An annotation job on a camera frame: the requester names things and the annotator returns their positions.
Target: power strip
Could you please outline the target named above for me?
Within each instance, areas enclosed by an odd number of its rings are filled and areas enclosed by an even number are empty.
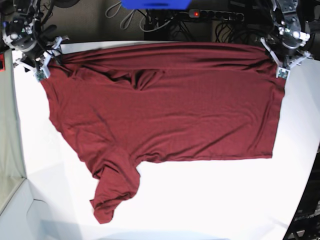
[[[213,10],[189,10],[189,17],[192,19],[226,20],[243,22],[245,15],[239,12],[213,11]]]

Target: white tabletop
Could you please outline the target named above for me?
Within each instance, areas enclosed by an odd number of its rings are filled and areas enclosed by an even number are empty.
[[[78,43],[62,49],[141,43]],[[306,60],[286,83],[272,159],[143,162],[137,195],[102,225],[89,203],[97,180],[49,121],[41,84],[20,66],[14,76],[27,176],[34,198],[49,204],[60,239],[283,239],[319,146],[319,61]]]

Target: blue object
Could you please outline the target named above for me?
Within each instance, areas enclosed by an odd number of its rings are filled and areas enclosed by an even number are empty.
[[[122,0],[126,9],[185,10],[191,0]]]

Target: t-shirt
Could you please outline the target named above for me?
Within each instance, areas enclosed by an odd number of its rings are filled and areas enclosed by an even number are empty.
[[[41,83],[51,122],[99,179],[100,223],[137,193],[142,161],[272,157],[285,80],[262,48],[157,43],[63,62]]]

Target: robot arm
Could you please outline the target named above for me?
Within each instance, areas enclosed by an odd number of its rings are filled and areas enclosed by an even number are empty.
[[[11,22],[3,22],[2,39],[4,43],[16,51],[22,52],[14,66],[22,65],[26,71],[32,71],[38,81],[50,76],[48,64],[52,58],[59,60],[60,44],[68,37],[49,39],[47,36],[57,26],[50,25],[43,29],[47,17],[41,22],[41,0],[14,0],[15,13]]]
[[[310,28],[302,16],[299,0],[271,0],[270,16],[275,32],[260,41],[278,65],[276,77],[288,79],[293,67],[310,58],[304,47],[310,40]]]

